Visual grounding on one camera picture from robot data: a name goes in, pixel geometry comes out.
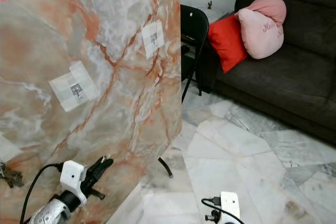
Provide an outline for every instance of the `black cable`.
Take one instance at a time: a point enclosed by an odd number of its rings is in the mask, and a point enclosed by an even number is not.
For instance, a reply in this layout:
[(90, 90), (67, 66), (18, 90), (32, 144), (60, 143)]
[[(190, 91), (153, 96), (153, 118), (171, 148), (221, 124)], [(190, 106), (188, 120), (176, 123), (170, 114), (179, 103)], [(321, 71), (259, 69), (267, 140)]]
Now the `black cable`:
[(218, 208), (218, 207), (215, 207), (215, 206), (213, 206), (213, 205), (210, 205), (210, 204), (206, 203), (206, 201), (212, 202), (212, 199), (201, 199), (201, 202), (202, 202), (204, 205), (206, 205), (206, 206), (208, 206), (208, 207), (211, 207), (211, 208), (213, 208), (213, 209), (216, 209), (216, 210), (218, 210), (218, 211), (221, 211), (221, 212), (223, 212), (223, 213), (225, 213), (225, 214), (227, 214), (227, 215), (230, 215), (232, 218), (234, 218), (235, 220), (237, 220), (240, 224), (245, 224), (245, 223), (243, 223), (241, 220), (239, 220), (236, 216), (234, 216), (233, 214), (231, 214), (231, 213), (229, 213), (229, 212), (227, 212), (227, 211), (224, 211), (223, 209), (220, 209), (220, 208)]
[(63, 163), (60, 163), (60, 164), (49, 164), (49, 165), (46, 165), (44, 166), (38, 173), (37, 175), (35, 176), (32, 184), (30, 185), (30, 188), (27, 192), (27, 195), (26, 195), (26, 198), (25, 198), (25, 202), (23, 203), (23, 208), (22, 208), (22, 213), (21, 213), (21, 218), (20, 218), (20, 224), (25, 224), (27, 222), (24, 222), (24, 219), (25, 219), (25, 213), (26, 213), (26, 208), (27, 208), (27, 204), (28, 204), (28, 199), (30, 197), (30, 193), (32, 192), (33, 190), (33, 187), (35, 186), (35, 183), (38, 179), (38, 177), (42, 174), (42, 172), (47, 169), (48, 167), (56, 167), (58, 169), (58, 171), (62, 171), (62, 168), (63, 168)]

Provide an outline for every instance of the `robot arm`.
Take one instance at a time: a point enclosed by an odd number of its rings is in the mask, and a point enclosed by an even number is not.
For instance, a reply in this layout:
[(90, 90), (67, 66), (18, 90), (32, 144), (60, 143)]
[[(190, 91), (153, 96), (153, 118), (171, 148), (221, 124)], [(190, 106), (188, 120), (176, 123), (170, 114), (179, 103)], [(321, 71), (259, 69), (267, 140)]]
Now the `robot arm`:
[(92, 187), (112, 164), (112, 159), (101, 157), (86, 171), (74, 161), (64, 162), (60, 179), (64, 191), (59, 196), (54, 195), (46, 206), (35, 212), (29, 224), (66, 224), (71, 213), (83, 206), (90, 195), (103, 200), (105, 195)]

